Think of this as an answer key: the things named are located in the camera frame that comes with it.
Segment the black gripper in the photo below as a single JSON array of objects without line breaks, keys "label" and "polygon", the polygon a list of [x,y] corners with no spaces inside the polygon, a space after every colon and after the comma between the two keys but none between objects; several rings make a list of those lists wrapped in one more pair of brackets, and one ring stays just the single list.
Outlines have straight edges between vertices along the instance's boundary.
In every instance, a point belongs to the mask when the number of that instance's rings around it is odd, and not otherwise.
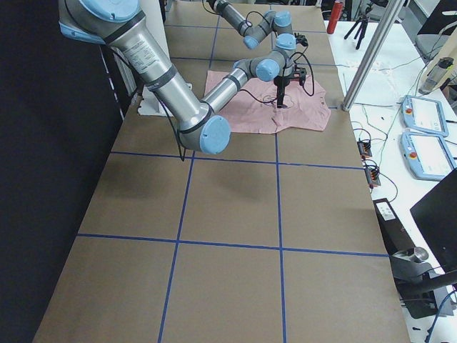
[{"label": "black gripper", "polygon": [[296,45],[308,46],[308,40],[304,34],[294,33]]},{"label": "black gripper", "polygon": [[300,86],[306,82],[307,71],[296,64],[286,67],[274,78],[273,84],[276,86],[276,107],[283,107],[286,87],[291,81],[298,81]]}]

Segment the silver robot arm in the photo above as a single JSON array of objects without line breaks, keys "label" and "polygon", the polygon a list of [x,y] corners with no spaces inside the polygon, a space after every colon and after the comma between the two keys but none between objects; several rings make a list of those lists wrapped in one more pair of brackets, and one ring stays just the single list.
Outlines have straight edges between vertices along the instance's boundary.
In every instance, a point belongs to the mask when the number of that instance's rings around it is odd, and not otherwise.
[{"label": "silver robot arm", "polygon": [[[292,18],[289,11],[269,10],[264,14],[251,11],[246,16],[238,12],[228,1],[208,1],[215,14],[222,16],[242,37],[248,49],[255,49],[270,34],[276,36],[276,42],[281,49],[297,44],[308,47],[308,40],[303,34],[293,32]],[[254,25],[248,20],[251,13],[259,14],[261,21]]]},{"label": "silver robot arm", "polygon": [[211,8],[243,37],[249,49],[269,34],[276,45],[266,55],[236,62],[233,70],[203,98],[198,99],[146,26],[139,1],[60,1],[61,33],[79,41],[120,49],[149,91],[177,120],[177,142],[186,149],[219,154],[228,145],[231,128],[218,112],[252,78],[272,81],[283,96],[294,78],[293,56],[305,36],[295,34],[288,11],[267,11],[253,26],[228,1],[210,1]]}]

